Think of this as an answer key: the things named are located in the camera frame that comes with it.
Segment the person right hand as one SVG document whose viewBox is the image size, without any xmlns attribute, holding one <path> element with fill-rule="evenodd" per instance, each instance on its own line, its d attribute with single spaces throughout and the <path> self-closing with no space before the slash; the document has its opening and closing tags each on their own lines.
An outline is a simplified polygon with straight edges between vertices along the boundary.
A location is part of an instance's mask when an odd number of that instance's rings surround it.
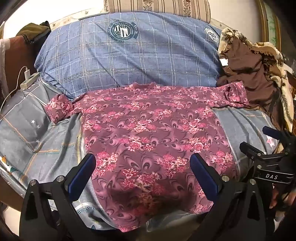
<svg viewBox="0 0 296 241">
<path fill-rule="evenodd" d="M 269 205 L 269 208 L 274 208 L 278 201 L 281 199 L 286 205 L 292 206 L 295 199 L 295 189 L 293 189 L 290 193 L 283 193 L 280 191 L 280 187 L 278 185 L 273 185 L 272 190 L 272 198 Z"/>
</svg>

